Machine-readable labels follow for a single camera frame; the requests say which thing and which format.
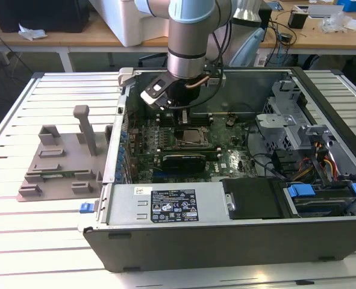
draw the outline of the white label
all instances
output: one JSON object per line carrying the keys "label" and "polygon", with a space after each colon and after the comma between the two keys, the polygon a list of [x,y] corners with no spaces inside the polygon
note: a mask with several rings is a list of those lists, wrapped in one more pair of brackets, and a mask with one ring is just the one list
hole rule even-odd
{"label": "white label", "polygon": [[135,187],[134,194],[141,195],[141,194],[151,194],[152,187]]}

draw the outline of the tissue paper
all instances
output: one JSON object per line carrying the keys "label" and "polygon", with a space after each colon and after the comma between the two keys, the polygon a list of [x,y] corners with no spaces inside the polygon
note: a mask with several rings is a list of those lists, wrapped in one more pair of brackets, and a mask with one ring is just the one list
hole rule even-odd
{"label": "tissue paper", "polygon": [[19,34],[23,38],[28,39],[30,41],[33,41],[33,39],[45,38],[45,37],[48,36],[48,35],[45,34],[44,30],[28,29],[28,28],[25,28],[25,27],[21,26],[21,24],[19,24],[19,26],[20,26]]}

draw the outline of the gray plastic stand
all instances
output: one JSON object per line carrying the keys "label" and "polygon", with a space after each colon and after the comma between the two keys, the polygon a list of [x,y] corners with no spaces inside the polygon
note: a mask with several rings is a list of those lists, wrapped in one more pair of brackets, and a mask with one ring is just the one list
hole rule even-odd
{"label": "gray plastic stand", "polygon": [[19,189],[19,202],[100,197],[112,128],[94,133],[88,114],[88,106],[75,107],[78,134],[59,134],[54,125],[42,127],[41,143]]}

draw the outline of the copper pipe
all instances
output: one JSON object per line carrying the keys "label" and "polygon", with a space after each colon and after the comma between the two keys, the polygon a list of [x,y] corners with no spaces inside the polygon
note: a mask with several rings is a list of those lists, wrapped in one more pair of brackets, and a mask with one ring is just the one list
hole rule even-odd
{"label": "copper pipe", "polygon": [[210,76],[207,75],[207,76],[203,77],[201,80],[199,80],[197,83],[194,83],[194,84],[186,84],[185,87],[186,87],[187,89],[195,89],[195,88],[197,88],[198,86],[202,85],[203,83],[207,82],[209,79],[210,79]]}

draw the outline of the power supply label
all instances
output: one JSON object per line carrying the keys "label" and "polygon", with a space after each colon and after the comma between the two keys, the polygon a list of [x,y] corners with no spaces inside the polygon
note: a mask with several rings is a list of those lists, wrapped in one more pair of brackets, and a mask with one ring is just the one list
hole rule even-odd
{"label": "power supply label", "polygon": [[199,221],[195,190],[151,191],[154,223]]}

